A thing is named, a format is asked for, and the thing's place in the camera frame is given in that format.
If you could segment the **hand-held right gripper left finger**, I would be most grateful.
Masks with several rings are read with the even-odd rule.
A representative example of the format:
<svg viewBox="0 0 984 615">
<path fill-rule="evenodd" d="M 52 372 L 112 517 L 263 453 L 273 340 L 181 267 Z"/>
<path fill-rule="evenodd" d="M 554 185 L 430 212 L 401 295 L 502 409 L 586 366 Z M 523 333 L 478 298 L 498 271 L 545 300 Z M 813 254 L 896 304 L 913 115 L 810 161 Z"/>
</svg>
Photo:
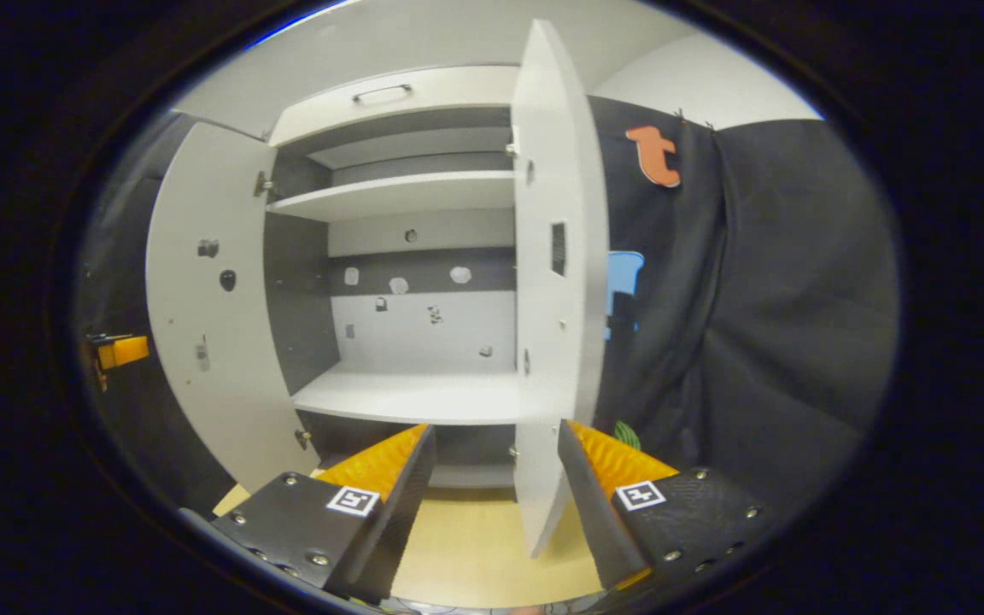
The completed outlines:
<svg viewBox="0 0 984 615">
<path fill-rule="evenodd" d="M 435 463 L 435 430 L 415 425 L 317 476 L 282 472 L 214 528 L 299 583 L 379 603 L 393 592 Z"/>
</svg>

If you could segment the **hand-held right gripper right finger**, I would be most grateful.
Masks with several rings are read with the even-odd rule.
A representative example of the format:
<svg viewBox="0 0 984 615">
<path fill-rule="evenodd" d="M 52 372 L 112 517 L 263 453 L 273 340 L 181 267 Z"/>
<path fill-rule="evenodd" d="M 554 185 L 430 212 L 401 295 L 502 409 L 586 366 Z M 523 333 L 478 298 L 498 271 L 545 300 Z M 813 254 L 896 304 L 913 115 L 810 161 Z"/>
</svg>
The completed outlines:
<svg viewBox="0 0 984 615">
<path fill-rule="evenodd" d="M 564 420 L 558 453 L 605 590 L 692 588 L 770 533 L 772 510 L 707 467 L 676 470 Z"/>
</svg>

